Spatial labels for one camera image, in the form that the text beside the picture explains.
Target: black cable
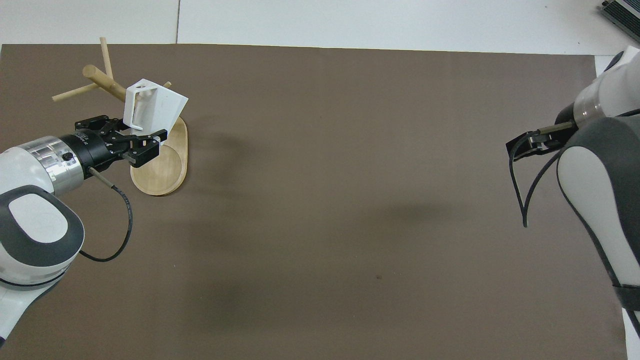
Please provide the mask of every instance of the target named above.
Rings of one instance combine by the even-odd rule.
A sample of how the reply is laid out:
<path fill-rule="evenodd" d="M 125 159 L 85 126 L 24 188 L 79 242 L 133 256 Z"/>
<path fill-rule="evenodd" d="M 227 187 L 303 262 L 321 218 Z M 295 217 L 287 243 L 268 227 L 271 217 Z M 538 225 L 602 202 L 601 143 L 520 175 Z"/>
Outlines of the black cable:
<path fill-rule="evenodd" d="M 607 70 L 611 69 L 613 67 L 613 65 L 617 64 L 618 61 L 620 61 L 620 59 L 622 59 L 622 55 L 624 55 L 624 54 L 625 54 L 624 51 L 620 51 L 618 54 L 616 54 L 616 56 L 614 56 L 613 59 L 611 59 L 611 61 L 607 65 L 607 68 L 604 69 L 604 71 L 607 71 Z"/>
<path fill-rule="evenodd" d="M 542 178 L 542 175 L 551 167 L 558 157 L 560 156 L 560 152 L 554 154 L 551 159 L 545 164 L 544 167 L 538 172 L 536 178 L 533 183 L 531 183 L 531 187 L 527 192 L 527 197 L 525 198 L 525 202 L 522 203 L 522 196 L 520 195 L 520 189 L 518 188 L 518 181 L 516 180 L 516 175 L 513 170 L 513 159 L 515 158 L 516 152 L 523 146 L 523 144 L 529 140 L 530 137 L 538 135 L 539 131 L 530 131 L 521 139 L 519 139 L 516 144 L 514 144 L 513 148 L 509 152 L 509 173 L 511 174 L 511 181 L 513 182 L 513 188 L 516 191 L 516 197 L 518 198 L 518 205 L 520 206 L 520 214 L 522 215 L 522 226 L 527 227 L 529 224 L 527 223 L 527 213 L 529 212 L 529 203 L 531 202 L 531 197 L 533 196 L 533 191 L 536 189 L 538 182 Z"/>
<path fill-rule="evenodd" d="M 129 202 L 129 199 L 127 198 L 125 193 L 122 192 L 122 190 L 118 189 L 115 185 L 111 186 L 111 188 L 114 189 L 114 191 L 116 191 L 117 193 L 119 193 L 120 196 L 122 196 L 122 198 L 124 199 L 124 203 L 127 205 L 127 212 L 129 213 L 129 226 L 127 228 L 127 234 L 124 237 L 124 241 L 122 242 L 122 245 L 120 246 L 118 251 L 115 252 L 115 254 L 111 255 L 108 258 L 104 258 L 104 259 L 96 258 L 95 256 L 89 255 L 86 252 L 80 250 L 80 254 L 82 254 L 84 257 L 93 261 L 98 261 L 99 263 L 106 263 L 107 261 L 111 261 L 117 258 L 118 255 L 120 255 L 120 253 L 124 250 L 124 248 L 127 246 L 127 243 L 129 242 L 129 237 L 131 237 L 131 229 L 133 228 L 133 210 L 131 209 L 131 203 Z"/>
<path fill-rule="evenodd" d="M 618 116 L 619 117 L 627 117 L 627 116 L 634 116 L 634 115 L 638 115 L 638 114 L 640 114 L 640 109 L 627 111 L 626 113 L 622 113 L 622 114 L 620 114 Z"/>
<path fill-rule="evenodd" d="M 536 178 L 533 180 L 533 183 L 531 183 L 531 187 L 529 188 L 529 192 L 527 193 L 527 198 L 524 200 L 524 208 L 522 209 L 522 225 L 524 227 L 527 227 L 527 225 L 528 225 L 528 223 L 527 223 L 527 213 L 529 212 L 529 203 L 531 202 L 531 197 L 533 196 L 533 190 L 536 189 L 536 186 L 538 185 L 538 182 L 542 178 L 542 175 L 544 175 L 545 172 L 547 172 L 547 170 L 551 167 L 551 164 L 556 162 L 556 160 L 558 159 L 558 157 L 560 157 L 561 154 L 562 154 L 562 152 L 555 153 L 549 159 L 549 161 L 547 161 L 545 166 L 542 167 L 540 172 L 538 172 L 538 175 L 536 175 Z"/>
<path fill-rule="evenodd" d="M 518 181 L 516 180 L 516 175 L 513 172 L 513 159 L 516 157 L 516 152 L 523 146 L 525 142 L 529 140 L 530 137 L 538 134 L 538 131 L 529 131 L 526 133 L 521 139 L 519 139 L 516 144 L 509 151 L 509 173 L 511 174 L 511 181 L 513 182 L 513 188 L 516 190 L 516 198 L 518 198 L 518 206 L 520 207 L 520 213 L 523 213 L 524 205 L 522 204 L 522 197 L 520 196 L 520 189 L 518 188 Z"/>

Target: wooden dowel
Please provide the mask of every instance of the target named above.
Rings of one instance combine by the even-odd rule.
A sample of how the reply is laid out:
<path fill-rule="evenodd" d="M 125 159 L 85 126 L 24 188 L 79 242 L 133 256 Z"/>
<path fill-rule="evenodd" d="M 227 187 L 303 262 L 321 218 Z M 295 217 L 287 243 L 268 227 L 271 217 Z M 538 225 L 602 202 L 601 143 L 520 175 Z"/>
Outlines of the wooden dowel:
<path fill-rule="evenodd" d="M 85 66 L 82 69 L 82 75 L 98 84 L 99 87 L 107 90 L 111 95 L 117 97 L 121 101 L 125 101 L 127 90 L 94 65 Z"/>
<path fill-rule="evenodd" d="M 52 96 L 51 99 L 53 99 L 53 101 L 62 101 L 65 99 L 68 99 L 72 96 L 75 95 L 79 95 L 79 94 L 84 94 L 85 92 L 89 92 L 93 89 L 97 89 L 98 85 L 96 84 L 89 84 L 89 85 L 85 85 L 81 88 L 77 88 L 77 89 L 73 89 L 73 90 L 69 90 L 68 92 L 63 92 L 62 94 L 58 94 L 55 96 Z"/>
<path fill-rule="evenodd" d="M 100 48 L 102 49 L 102 59 L 104 60 L 104 71 L 107 72 L 107 76 L 113 79 L 111 59 L 109 58 L 109 49 L 107 48 L 107 38 L 100 37 Z"/>

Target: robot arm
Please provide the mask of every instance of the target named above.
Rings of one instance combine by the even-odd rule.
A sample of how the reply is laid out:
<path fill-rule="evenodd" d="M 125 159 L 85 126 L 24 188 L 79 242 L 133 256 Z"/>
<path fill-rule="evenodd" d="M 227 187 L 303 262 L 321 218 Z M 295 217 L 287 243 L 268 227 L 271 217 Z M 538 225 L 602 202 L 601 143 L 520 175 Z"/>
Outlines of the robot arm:
<path fill-rule="evenodd" d="M 555 125 L 529 131 L 506 144 L 510 162 L 559 150 L 548 165 L 558 160 L 560 188 L 588 230 L 631 320 L 628 342 L 638 342 L 640 336 L 638 53 L 629 47 L 617 55 L 607 70 L 560 112 Z M 541 174 L 524 204 L 513 178 L 525 226 L 529 199 Z"/>
<path fill-rule="evenodd" d="M 46 136 L 0 154 L 0 346 L 81 251 L 82 222 L 56 196 L 116 160 L 140 167 L 159 154 L 166 130 L 137 136 L 124 134 L 127 128 L 103 115 L 77 122 L 72 135 Z"/>

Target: white wall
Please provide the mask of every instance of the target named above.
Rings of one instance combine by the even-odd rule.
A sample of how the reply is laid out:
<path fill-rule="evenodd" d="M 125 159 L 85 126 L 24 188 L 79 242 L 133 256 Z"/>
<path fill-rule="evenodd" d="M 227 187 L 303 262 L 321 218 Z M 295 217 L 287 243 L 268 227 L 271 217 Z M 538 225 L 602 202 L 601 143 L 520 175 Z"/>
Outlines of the white wall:
<path fill-rule="evenodd" d="M 0 44 L 95 44 L 105 36 L 112 44 L 613 55 L 633 40 L 597 14 L 599 2 L 3 0 Z"/>

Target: wooden base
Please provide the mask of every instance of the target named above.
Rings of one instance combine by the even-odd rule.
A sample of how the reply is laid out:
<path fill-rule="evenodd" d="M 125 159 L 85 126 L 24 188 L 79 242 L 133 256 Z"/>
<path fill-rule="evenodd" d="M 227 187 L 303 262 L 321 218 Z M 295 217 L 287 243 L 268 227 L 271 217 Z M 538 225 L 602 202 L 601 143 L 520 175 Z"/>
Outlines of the wooden base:
<path fill-rule="evenodd" d="M 131 180 L 141 192 L 163 196 L 176 190 L 187 175 L 187 126 L 181 117 L 173 125 L 160 155 L 140 168 L 131 168 Z"/>

